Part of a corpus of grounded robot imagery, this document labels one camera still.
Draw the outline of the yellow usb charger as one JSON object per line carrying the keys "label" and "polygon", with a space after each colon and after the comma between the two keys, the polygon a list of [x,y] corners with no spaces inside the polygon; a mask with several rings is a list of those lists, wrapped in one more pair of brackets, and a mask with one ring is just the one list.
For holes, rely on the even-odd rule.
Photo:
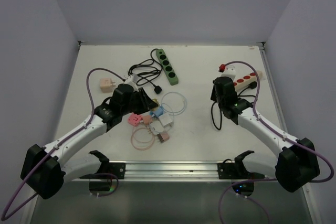
{"label": "yellow usb charger", "polygon": [[155,106],[156,107],[159,107],[160,106],[160,103],[157,99],[152,99],[152,101],[156,104]]}

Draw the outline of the pink plug adapter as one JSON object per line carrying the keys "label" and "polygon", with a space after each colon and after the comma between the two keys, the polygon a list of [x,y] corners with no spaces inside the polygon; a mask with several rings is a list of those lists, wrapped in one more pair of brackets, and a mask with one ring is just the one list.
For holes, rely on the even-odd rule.
{"label": "pink plug adapter", "polygon": [[142,115],[132,113],[128,118],[128,123],[134,127],[140,124],[142,121]]}

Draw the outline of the white cube usb charger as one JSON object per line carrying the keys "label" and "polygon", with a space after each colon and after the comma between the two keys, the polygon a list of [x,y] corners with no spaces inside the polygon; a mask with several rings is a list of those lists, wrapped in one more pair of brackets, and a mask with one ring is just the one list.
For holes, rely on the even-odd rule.
{"label": "white cube usb charger", "polygon": [[155,125],[150,125],[150,130],[154,135],[158,135],[164,132],[164,129],[162,127],[157,127]]}

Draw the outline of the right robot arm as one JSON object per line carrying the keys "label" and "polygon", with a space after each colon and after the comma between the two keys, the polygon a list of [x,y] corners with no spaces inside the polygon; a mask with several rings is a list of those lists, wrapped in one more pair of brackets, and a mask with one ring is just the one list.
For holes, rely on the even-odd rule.
{"label": "right robot arm", "polygon": [[276,161],[247,159],[253,151],[245,151],[235,157],[233,163],[222,163],[222,169],[233,178],[243,179],[253,173],[276,178],[288,192],[294,192],[320,175],[314,144],[307,138],[301,140],[281,131],[254,111],[253,104],[239,98],[234,82],[229,77],[213,81],[211,100],[216,102],[227,119],[246,129],[275,155]]}

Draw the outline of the white plug adapter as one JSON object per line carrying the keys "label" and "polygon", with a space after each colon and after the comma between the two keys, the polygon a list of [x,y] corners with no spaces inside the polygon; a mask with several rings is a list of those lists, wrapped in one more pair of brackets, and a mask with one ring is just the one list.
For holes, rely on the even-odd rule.
{"label": "white plug adapter", "polygon": [[158,119],[164,128],[168,126],[172,127],[174,125],[174,119],[168,113],[160,115]]}

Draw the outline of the beige cube socket adapter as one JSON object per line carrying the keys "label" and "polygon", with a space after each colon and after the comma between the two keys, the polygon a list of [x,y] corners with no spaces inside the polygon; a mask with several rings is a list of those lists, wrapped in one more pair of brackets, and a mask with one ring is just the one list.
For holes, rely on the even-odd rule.
{"label": "beige cube socket adapter", "polygon": [[112,93],[116,88],[116,83],[111,78],[101,78],[99,87],[102,93]]}

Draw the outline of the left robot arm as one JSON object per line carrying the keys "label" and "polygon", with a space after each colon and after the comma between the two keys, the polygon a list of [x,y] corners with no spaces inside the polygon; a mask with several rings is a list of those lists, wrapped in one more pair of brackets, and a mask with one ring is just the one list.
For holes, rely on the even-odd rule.
{"label": "left robot arm", "polygon": [[134,89],[130,84],[120,84],[112,96],[93,109],[93,112],[62,139],[44,147],[35,144],[25,156],[21,179],[43,199],[55,195],[68,178],[65,164],[92,140],[118,125],[125,115],[141,115],[158,104],[143,88]]}

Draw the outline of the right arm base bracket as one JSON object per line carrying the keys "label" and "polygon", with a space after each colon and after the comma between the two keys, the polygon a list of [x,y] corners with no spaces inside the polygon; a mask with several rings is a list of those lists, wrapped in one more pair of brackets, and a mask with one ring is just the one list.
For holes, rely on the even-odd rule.
{"label": "right arm base bracket", "polygon": [[264,179],[265,176],[256,172],[249,172],[243,160],[248,157],[254,151],[245,151],[234,158],[234,160],[226,159],[220,163],[217,163],[217,172],[219,179]]}

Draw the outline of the green power strip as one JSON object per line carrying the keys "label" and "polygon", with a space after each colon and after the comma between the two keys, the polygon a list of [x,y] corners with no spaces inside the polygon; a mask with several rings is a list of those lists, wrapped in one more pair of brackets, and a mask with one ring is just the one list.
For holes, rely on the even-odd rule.
{"label": "green power strip", "polygon": [[173,69],[170,60],[168,59],[165,51],[163,49],[158,49],[155,52],[156,57],[161,64],[163,71],[167,77],[168,82],[171,86],[177,85],[179,83],[179,79]]}

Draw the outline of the salmon usb charger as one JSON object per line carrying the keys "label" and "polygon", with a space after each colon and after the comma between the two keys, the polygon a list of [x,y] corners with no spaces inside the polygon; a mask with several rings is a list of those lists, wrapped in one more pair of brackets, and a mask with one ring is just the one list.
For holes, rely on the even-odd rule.
{"label": "salmon usb charger", "polygon": [[144,125],[150,125],[153,122],[153,119],[150,115],[144,115],[142,121]]}

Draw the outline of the beige dual usb charger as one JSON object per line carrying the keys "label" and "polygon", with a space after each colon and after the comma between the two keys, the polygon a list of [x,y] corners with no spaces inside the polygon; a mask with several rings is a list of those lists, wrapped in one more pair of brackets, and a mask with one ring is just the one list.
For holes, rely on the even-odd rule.
{"label": "beige dual usb charger", "polygon": [[160,143],[165,143],[170,139],[168,132],[162,132],[157,135]]}

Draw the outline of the light blue usb charger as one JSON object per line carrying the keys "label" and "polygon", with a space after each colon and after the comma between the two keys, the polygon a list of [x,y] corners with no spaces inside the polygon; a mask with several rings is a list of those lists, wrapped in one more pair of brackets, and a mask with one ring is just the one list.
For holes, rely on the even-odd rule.
{"label": "light blue usb charger", "polygon": [[158,118],[164,114],[163,108],[160,106],[156,110],[153,111],[155,114],[155,117]]}

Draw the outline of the cream power strip red sockets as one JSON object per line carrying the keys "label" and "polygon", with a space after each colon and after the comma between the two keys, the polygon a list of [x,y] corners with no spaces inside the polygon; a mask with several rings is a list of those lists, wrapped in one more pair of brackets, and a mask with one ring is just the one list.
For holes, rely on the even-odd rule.
{"label": "cream power strip red sockets", "polygon": [[246,76],[243,76],[242,78],[235,80],[234,81],[235,91],[242,90],[243,88],[248,87],[251,83],[257,82],[257,76],[261,79],[263,76],[263,72],[257,70],[257,73],[252,72]]}

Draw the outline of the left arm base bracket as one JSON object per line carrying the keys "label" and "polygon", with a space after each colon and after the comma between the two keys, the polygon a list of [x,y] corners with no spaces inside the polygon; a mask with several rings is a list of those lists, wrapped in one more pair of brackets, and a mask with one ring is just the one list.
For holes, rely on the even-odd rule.
{"label": "left arm base bracket", "polygon": [[100,166],[96,174],[110,173],[115,175],[118,179],[124,179],[126,163],[111,162],[104,154],[97,150],[91,151],[89,154],[95,156],[100,162]]}

